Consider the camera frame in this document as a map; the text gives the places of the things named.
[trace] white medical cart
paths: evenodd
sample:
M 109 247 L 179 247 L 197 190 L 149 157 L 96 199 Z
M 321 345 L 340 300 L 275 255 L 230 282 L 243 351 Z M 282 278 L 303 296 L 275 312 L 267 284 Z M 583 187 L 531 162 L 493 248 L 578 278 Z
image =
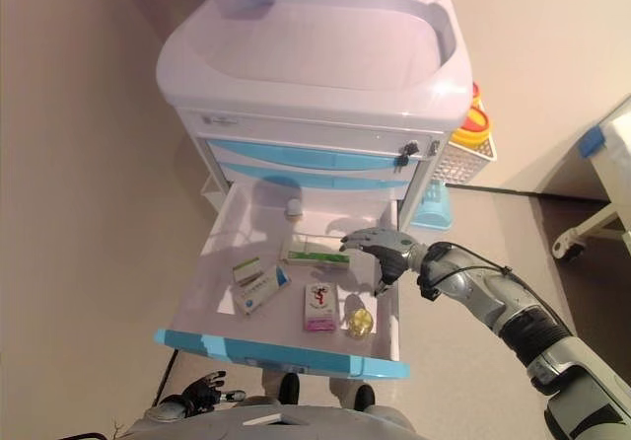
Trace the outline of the white medical cart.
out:
M 249 317 L 234 307 L 232 267 L 278 262 L 292 232 L 407 227 L 471 101 L 451 1 L 208 0 L 169 38 L 157 75 L 210 171 L 204 192 L 219 215 L 156 340 L 283 371 L 407 376 L 398 292 L 373 297 L 373 257 L 353 254 L 348 270 L 287 266 L 292 283 Z M 302 201 L 297 223 L 285 217 L 290 198 Z M 303 330 L 313 281 L 337 285 L 336 332 Z M 361 306 L 375 326 L 356 340 L 345 315 Z

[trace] gray floor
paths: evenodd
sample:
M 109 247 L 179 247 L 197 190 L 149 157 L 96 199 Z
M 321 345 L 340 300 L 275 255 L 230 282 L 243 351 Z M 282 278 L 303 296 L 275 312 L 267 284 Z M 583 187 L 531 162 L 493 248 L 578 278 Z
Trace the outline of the gray floor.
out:
M 624 301 L 630 300 L 625 275 L 631 257 L 626 249 L 593 241 L 580 259 L 566 265 L 557 264 L 548 250 L 550 239 L 597 206 L 466 189 L 453 189 L 451 195 L 455 223 L 450 231 L 414 230 L 413 236 L 426 243 L 458 242 L 510 265 L 629 379 L 625 340 L 631 324 Z M 459 304 L 421 299 L 414 281 L 409 273 L 400 280 L 401 358 L 412 374 L 371 383 L 378 402 L 402 410 L 428 438 L 547 438 L 541 415 L 545 399 L 529 385 L 513 353 Z M 165 394 L 216 369 L 229 372 L 227 389 L 250 395 L 275 395 L 282 376 L 181 353 Z M 302 376 L 301 383 L 301 403 L 331 406 L 350 406 L 359 385 L 315 376 Z
M 603 205 L 533 200 L 542 238 L 556 237 Z M 625 380 L 631 381 L 631 256 L 616 241 L 588 239 L 586 251 L 557 270 L 579 335 Z

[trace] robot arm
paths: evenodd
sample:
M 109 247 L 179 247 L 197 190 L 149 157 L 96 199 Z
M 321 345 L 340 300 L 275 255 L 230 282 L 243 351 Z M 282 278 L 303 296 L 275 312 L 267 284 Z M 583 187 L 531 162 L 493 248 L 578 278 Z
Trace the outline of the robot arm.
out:
M 631 388 L 509 267 L 451 243 L 421 245 L 405 233 L 369 228 L 342 239 L 342 251 L 374 255 L 379 296 L 407 269 L 421 295 L 458 300 L 515 351 L 548 401 L 545 420 L 557 439 L 631 438 Z

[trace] drawer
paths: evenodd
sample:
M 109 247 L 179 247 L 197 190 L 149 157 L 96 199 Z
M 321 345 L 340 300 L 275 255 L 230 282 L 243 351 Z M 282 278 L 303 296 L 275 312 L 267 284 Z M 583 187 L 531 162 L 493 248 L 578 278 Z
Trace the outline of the drawer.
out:
M 372 191 L 377 199 L 403 198 L 418 162 L 412 159 L 397 168 L 392 157 L 240 141 L 205 142 L 229 182 L 265 180 L 299 188 Z
M 356 199 L 328 191 L 326 204 L 318 205 L 322 193 L 317 195 L 306 196 L 303 218 L 292 224 L 284 215 L 285 188 L 267 182 L 233 184 L 175 318 L 156 333 L 156 340 L 202 356 L 288 372 L 407 377 L 409 366 L 399 361 L 398 292 L 393 287 L 383 297 L 373 297 L 381 273 L 370 255 L 350 252 L 348 270 L 286 265 L 289 286 L 253 314 L 244 316 L 233 304 L 232 267 L 252 257 L 260 258 L 263 269 L 277 263 L 282 242 L 292 232 L 341 238 L 369 226 L 396 227 L 393 201 L 366 201 L 351 216 L 344 209 L 350 212 Z M 304 331 L 305 284 L 323 280 L 337 286 L 340 327 L 335 332 Z M 373 314 L 375 327 L 357 340 L 347 334 L 344 321 L 362 304 Z
M 288 146 L 396 157 L 411 140 L 418 143 L 418 158 L 432 157 L 432 142 L 445 138 L 439 131 L 392 131 L 375 126 L 289 119 L 277 116 L 177 109 L 193 139 L 267 142 Z
M 396 168 L 396 157 L 374 154 L 328 151 L 226 139 L 207 139 L 206 143 L 218 161 L 235 162 L 235 156 L 242 156 L 252 158 L 260 163 L 334 172 L 394 171 Z

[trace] white wire basket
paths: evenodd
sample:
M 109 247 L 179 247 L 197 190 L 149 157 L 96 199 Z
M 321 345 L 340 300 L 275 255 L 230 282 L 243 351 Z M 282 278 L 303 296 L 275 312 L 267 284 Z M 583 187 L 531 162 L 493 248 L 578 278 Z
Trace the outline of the white wire basket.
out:
M 497 161 L 497 151 L 493 136 L 475 149 L 449 142 L 434 170 L 432 179 L 445 183 L 468 183 L 489 162 Z

